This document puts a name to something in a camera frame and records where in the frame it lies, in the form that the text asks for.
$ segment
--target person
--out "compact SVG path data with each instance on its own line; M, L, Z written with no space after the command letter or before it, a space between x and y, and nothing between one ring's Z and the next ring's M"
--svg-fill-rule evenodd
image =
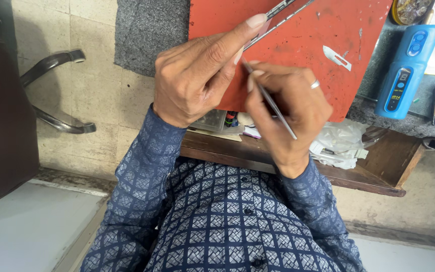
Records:
M311 88L311 70L249 62L245 106L279 174L179 157L186 127L220 103L243 46L265 22L258 14L157 56L154 103L116 169L81 272L365 271L330 182L309 157L332 113ZM297 140L272 118L257 82Z

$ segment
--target red mat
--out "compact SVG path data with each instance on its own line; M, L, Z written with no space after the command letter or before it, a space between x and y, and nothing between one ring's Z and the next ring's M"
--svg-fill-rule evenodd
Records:
M229 31L239 22L266 13L280 2L191 0L189 39ZM311 68L334 107L329 120L340 122L364 77L391 3L392 0L315 0L251 46L244 56L247 60ZM346 53L344 58L352 64L351 71L327 59L323 46L341 56ZM237 69L218 109L245 111L246 77L243 69Z

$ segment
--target wooden drawer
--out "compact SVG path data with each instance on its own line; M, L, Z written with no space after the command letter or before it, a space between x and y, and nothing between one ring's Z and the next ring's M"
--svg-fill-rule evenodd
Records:
M181 156L236 167L275 173L267 147L260 139L241 136L236 142L188 132L182 141ZM369 147L367 159L359 160L354 169L344 170L315 162L318 170L333 185L370 193L404 196L402 185L420 160L424 147L421 140L389 131Z

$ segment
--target blue tool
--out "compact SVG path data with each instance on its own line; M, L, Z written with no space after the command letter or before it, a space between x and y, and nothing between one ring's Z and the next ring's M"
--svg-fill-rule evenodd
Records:
M434 46L435 25L406 29L380 90L375 114L393 119L406 117Z

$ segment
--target sleeve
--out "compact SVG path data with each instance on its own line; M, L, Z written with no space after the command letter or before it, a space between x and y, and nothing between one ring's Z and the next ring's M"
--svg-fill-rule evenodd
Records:
M320 174L310 158L299 177L281 176L291 210L311 231L315 242L335 261L341 271L366 271L359 249L336 208L330 181Z
M165 181L179 156L186 129L157 117L152 104L142 128L118 165L118 179L81 272L143 270L157 237Z

